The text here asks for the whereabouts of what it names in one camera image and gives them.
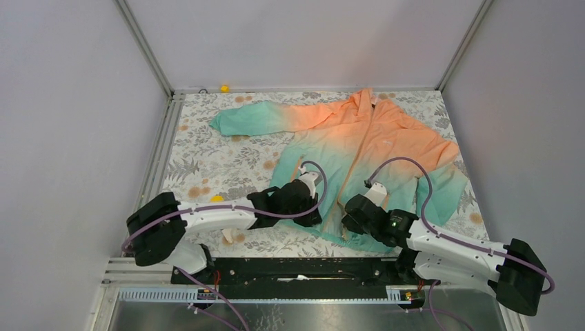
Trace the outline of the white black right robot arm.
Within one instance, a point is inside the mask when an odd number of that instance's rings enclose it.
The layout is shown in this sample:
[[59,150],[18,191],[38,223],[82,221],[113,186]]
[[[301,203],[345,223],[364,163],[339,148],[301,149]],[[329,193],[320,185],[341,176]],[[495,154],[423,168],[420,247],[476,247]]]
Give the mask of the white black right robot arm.
[[531,246],[481,241],[427,227],[415,214],[385,211],[358,194],[345,207],[342,223],[351,232],[401,249],[395,273],[403,283],[418,280],[462,285],[494,297],[504,307],[533,317],[543,294],[546,268]]

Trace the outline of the mint and orange zip jacket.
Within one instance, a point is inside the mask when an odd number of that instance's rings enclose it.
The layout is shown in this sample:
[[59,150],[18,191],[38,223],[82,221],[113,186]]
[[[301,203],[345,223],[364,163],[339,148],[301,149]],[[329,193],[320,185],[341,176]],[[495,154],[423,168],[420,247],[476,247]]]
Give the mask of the mint and orange zip jacket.
[[466,177],[454,166],[456,143],[391,100],[374,103],[373,97],[364,89],[346,100],[307,106],[263,101],[222,110],[210,125],[224,136],[293,133],[270,184],[290,182],[305,160],[318,163],[328,188],[319,207],[322,223],[310,227],[309,233],[354,250],[387,253],[382,243],[341,224],[346,203],[365,193],[368,177],[386,187],[385,210],[424,212],[437,225],[453,215]]

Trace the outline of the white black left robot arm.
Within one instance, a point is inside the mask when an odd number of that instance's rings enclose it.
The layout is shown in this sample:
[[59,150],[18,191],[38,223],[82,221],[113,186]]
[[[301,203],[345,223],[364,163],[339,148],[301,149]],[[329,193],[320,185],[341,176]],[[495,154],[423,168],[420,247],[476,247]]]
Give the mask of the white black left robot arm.
[[324,200],[317,192],[320,181],[316,172],[306,172],[281,188],[209,203],[181,203],[173,192],[163,192],[127,218],[122,250],[133,254],[137,266],[167,263],[206,283],[214,274],[210,253],[202,244],[188,243],[186,235],[221,230],[229,238],[231,230],[271,228],[284,219],[316,225]]

